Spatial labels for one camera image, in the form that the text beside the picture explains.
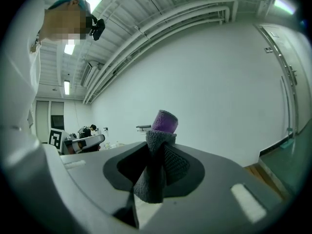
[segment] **door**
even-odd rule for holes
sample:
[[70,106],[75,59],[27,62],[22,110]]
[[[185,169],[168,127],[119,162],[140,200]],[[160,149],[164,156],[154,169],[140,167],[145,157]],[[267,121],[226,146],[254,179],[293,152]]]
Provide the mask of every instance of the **door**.
[[49,142],[48,112],[49,112],[49,102],[37,101],[36,131],[38,139],[43,143]]
[[289,77],[289,82],[294,92],[294,102],[297,104],[296,130],[300,132],[311,119],[311,95],[305,71],[302,67],[296,49],[287,38],[285,31],[275,25],[261,25],[277,45],[282,57],[285,59],[286,67],[282,67],[285,75]]

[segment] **fabric cloth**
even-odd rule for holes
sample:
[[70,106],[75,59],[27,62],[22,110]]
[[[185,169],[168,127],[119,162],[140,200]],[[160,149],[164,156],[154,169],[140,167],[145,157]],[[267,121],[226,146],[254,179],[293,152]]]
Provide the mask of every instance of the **fabric cloth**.
[[0,125],[29,128],[27,119],[39,85],[40,44],[35,53],[30,52],[30,47],[43,20],[44,1],[28,0],[17,12],[3,39],[0,48]]
[[152,125],[152,130],[174,133],[178,125],[177,118],[165,110],[160,110]]
[[152,128],[146,132],[146,142],[150,151],[150,159],[140,178],[134,185],[134,194],[147,203],[161,203],[163,201],[163,188],[166,185],[166,173],[163,167],[163,143],[174,144],[176,134],[174,130],[178,125],[177,118],[167,111],[160,110]]

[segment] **person in background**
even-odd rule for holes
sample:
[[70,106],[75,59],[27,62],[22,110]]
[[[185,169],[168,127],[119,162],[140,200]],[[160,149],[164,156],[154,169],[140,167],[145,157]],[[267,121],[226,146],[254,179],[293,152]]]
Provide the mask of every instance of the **person in background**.
[[87,138],[92,136],[91,135],[91,131],[95,131],[97,128],[96,125],[91,125],[91,127],[86,127],[85,129],[83,129],[82,133],[80,134],[80,138]]

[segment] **window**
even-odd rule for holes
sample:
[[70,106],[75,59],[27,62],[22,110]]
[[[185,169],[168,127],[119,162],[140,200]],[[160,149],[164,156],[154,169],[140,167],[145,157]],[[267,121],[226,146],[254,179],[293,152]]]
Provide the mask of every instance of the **window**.
[[63,115],[51,115],[51,127],[59,130],[64,129],[64,116]]

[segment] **air vent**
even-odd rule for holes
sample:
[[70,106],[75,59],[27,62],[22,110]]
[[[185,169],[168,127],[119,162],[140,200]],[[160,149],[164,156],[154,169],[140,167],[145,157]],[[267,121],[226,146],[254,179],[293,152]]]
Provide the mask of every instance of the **air vent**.
[[96,61],[90,61],[87,63],[82,79],[81,79],[81,86],[82,87],[88,87],[90,84],[90,81],[93,81],[95,79],[95,76],[98,74],[99,69],[98,69],[98,62]]

